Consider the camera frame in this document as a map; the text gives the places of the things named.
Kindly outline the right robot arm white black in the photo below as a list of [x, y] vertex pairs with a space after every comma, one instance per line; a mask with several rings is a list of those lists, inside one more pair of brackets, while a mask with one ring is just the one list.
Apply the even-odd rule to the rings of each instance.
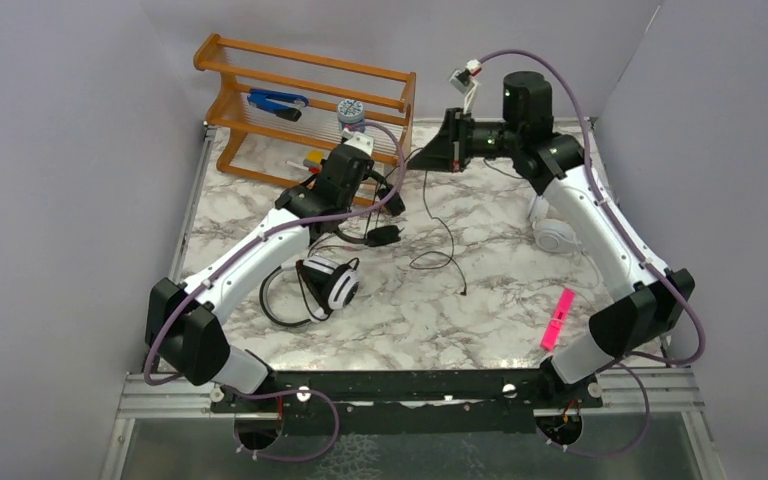
[[535, 193], [569, 221], [613, 299], [590, 317], [586, 334], [540, 365], [538, 396], [560, 407], [576, 395], [577, 383], [672, 330], [695, 281], [648, 248], [616, 211], [581, 143], [555, 132], [552, 88], [540, 73], [504, 77], [499, 121], [478, 121], [465, 107], [447, 109], [440, 130], [409, 166], [460, 172], [475, 157], [511, 160]]

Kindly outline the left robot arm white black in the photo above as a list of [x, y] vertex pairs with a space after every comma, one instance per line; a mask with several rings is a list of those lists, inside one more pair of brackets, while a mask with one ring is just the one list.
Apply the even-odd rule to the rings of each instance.
[[373, 174], [373, 148], [365, 134], [344, 139], [318, 174], [286, 189], [256, 228], [219, 259], [182, 281], [164, 277], [152, 287], [145, 330], [147, 384], [163, 384], [151, 374], [155, 360], [162, 358], [176, 377], [193, 385], [214, 382], [236, 389], [250, 410], [270, 405], [275, 387], [268, 378], [270, 366], [232, 346], [224, 324], [253, 290], [265, 291], [287, 270], [296, 272], [303, 294], [314, 304], [307, 323], [326, 321], [352, 301], [359, 288], [357, 259], [337, 263], [301, 255], [351, 217], [353, 197]]

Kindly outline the white black gaming headset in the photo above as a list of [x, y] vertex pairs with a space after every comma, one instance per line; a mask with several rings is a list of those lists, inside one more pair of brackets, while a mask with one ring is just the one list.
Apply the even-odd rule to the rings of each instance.
[[[262, 313], [273, 324], [284, 328], [300, 328], [327, 321], [335, 311], [346, 307], [355, 297], [359, 289], [359, 265], [358, 257], [346, 263], [337, 263], [318, 255], [297, 260], [293, 264], [280, 265], [260, 284], [259, 303]], [[296, 274], [309, 314], [307, 319], [295, 322], [279, 320], [268, 302], [268, 289], [272, 282], [279, 275], [290, 271]]]

